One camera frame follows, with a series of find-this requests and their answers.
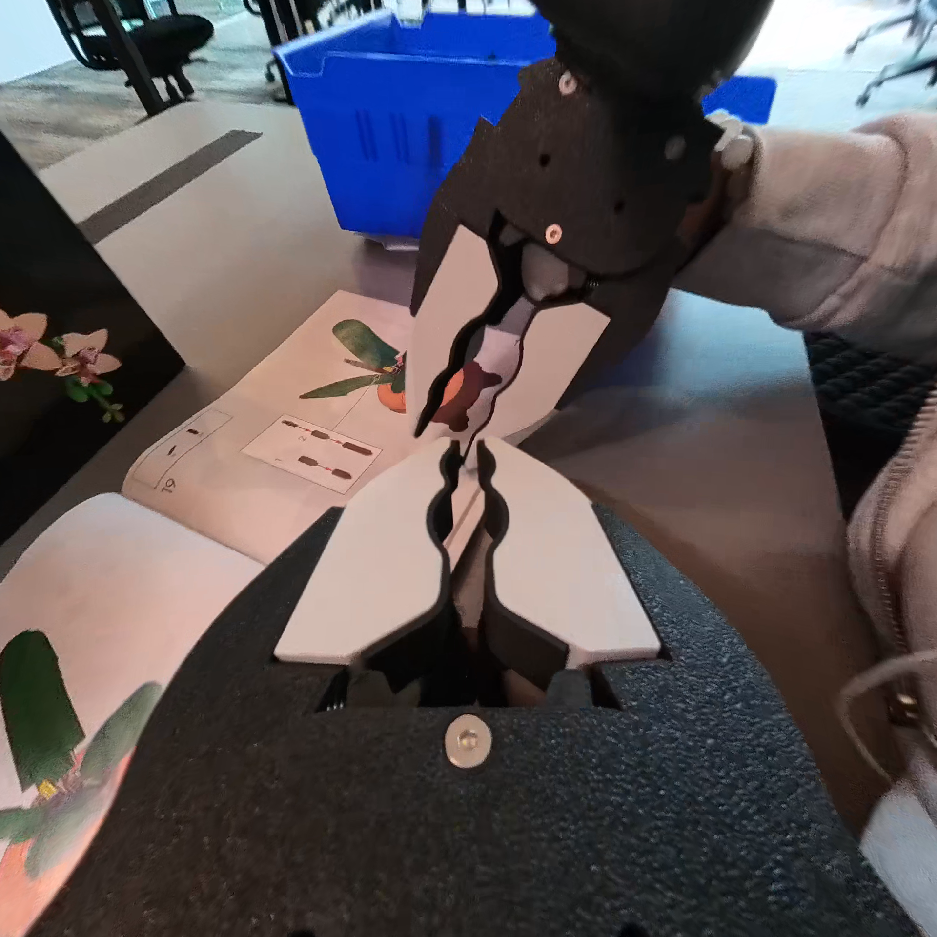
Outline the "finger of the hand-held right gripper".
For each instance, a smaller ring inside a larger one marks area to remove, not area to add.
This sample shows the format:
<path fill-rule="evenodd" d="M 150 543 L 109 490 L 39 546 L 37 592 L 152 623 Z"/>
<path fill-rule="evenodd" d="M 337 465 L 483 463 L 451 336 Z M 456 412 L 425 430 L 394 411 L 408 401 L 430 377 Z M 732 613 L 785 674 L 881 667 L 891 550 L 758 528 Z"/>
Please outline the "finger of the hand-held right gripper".
<path fill-rule="evenodd" d="M 411 431 L 430 402 L 434 382 L 450 365 L 462 371 L 478 365 L 496 375 L 498 383 L 483 388 L 468 407 L 467 427 L 454 431 L 430 421 L 423 435 L 472 439 L 480 432 L 495 393 L 514 369 L 514 336 L 481 322 L 498 293 L 498 273 L 486 239 L 458 226 L 419 305 L 407 346 L 405 397 Z"/>
<path fill-rule="evenodd" d="M 487 328 L 474 361 L 500 382 L 469 409 L 468 444 L 518 441 L 548 420 L 609 322 L 591 307 L 548 307 L 524 334 Z"/>

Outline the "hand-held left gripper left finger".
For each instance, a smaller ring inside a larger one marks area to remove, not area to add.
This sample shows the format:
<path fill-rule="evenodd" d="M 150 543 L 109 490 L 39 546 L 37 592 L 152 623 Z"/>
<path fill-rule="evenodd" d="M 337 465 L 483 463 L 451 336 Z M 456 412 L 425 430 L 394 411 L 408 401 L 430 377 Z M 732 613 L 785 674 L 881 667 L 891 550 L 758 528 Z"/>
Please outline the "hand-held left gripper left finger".
<path fill-rule="evenodd" d="M 419 448 L 345 506 L 275 647 L 278 662 L 426 668 L 449 595 L 457 442 Z"/>

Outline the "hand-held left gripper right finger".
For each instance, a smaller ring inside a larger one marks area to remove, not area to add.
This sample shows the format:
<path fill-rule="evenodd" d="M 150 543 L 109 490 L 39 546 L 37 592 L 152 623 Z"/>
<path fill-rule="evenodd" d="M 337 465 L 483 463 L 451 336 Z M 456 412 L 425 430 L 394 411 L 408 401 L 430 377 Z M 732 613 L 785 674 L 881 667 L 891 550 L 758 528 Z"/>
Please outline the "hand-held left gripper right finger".
<path fill-rule="evenodd" d="M 495 438 L 478 444 L 485 493 L 482 639 L 507 670 L 652 660 L 662 642 L 592 502 Z"/>

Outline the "building instruction booklet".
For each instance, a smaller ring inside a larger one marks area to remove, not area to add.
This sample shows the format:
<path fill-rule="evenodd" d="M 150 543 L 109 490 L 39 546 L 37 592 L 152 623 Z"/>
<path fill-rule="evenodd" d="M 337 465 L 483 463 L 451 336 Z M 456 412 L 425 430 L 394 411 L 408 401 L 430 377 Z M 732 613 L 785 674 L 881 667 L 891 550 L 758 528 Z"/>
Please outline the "building instruction booklet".
<path fill-rule="evenodd" d="M 183 657 L 330 509 L 432 439 L 404 395 L 413 320 L 339 292 L 215 403 L 145 452 L 118 494 L 55 521 L 2 581 L 2 935 L 25 935 L 98 833 Z M 433 422 L 467 427 L 494 374 L 467 365 Z M 451 565 L 478 523 L 463 476 Z M 373 668 L 395 689 L 432 668 Z"/>

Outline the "person's right forearm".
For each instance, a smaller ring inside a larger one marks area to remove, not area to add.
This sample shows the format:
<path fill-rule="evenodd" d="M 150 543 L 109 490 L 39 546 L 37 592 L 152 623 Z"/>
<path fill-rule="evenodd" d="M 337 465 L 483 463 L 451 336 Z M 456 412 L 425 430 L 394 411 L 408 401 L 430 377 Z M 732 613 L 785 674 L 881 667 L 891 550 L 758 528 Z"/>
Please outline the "person's right forearm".
<path fill-rule="evenodd" d="M 675 287 L 766 311 L 781 327 L 935 361 L 936 117 L 843 133 L 757 128 L 724 111 L 714 169 L 733 210 Z"/>

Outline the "grey desk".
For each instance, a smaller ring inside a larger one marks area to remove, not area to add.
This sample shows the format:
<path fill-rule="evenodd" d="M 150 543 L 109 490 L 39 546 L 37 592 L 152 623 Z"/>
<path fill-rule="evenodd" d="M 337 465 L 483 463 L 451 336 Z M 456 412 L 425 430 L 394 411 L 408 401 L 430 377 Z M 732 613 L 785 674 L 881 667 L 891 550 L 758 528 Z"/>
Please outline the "grey desk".
<path fill-rule="evenodd" d="M 55 521 L 118 494 L 135 462 L 347 292 L 407 304 L 414 255 L 338 227 L 296 111 L 187 104 L 42 170 L 83 223 L 210 143 L 250 140 L 97 252 L 189 364 L 2 547 L 2 574 Z M 873 660 L 799 334 L 672 293 L 650 336 L 524 448 L 631 523 L 704 592 L 778 686 L 837 808 L 884 790 L 842 732 L 838 690 Z"/>

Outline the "person's right hand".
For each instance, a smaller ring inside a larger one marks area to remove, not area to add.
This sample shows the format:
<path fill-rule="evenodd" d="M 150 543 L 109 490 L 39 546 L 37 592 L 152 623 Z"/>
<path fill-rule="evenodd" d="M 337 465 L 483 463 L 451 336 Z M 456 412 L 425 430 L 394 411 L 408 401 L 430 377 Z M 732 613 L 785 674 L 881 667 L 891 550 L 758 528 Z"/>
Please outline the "person's right hand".
<path fill-rule="evenodd" d="M 719 232 L 733 210 L 733 173 L 717 167 L 709 192 L 688 205 L 677 231 L 685 261 L 695 256 Z"/>

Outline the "blue plastic bin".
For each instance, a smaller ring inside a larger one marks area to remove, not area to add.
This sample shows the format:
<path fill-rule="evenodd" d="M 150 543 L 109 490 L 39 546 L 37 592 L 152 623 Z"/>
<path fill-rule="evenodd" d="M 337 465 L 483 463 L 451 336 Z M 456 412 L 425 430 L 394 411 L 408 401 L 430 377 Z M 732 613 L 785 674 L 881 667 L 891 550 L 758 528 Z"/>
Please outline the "blue plastic bin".
<path fill-rule="evenodd" d="M 276 55 L 340 227 L 421 237 L 477 123 L 498 123 L 521 70 L 555 53 L 537 10 L 428 13 L 417 25 L 376 13 Z"/>

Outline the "black orchid toy set box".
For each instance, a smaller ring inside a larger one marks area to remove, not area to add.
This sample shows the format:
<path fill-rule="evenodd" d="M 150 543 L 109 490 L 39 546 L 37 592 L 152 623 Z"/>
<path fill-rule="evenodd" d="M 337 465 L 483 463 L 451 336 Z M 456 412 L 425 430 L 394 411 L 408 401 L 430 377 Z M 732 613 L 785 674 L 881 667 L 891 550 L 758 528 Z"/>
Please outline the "black orchid toy set box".
<path fill-rule="evenodd" d="M 3 136 L 2 542 L 182 370 L 156 323 Z"/>

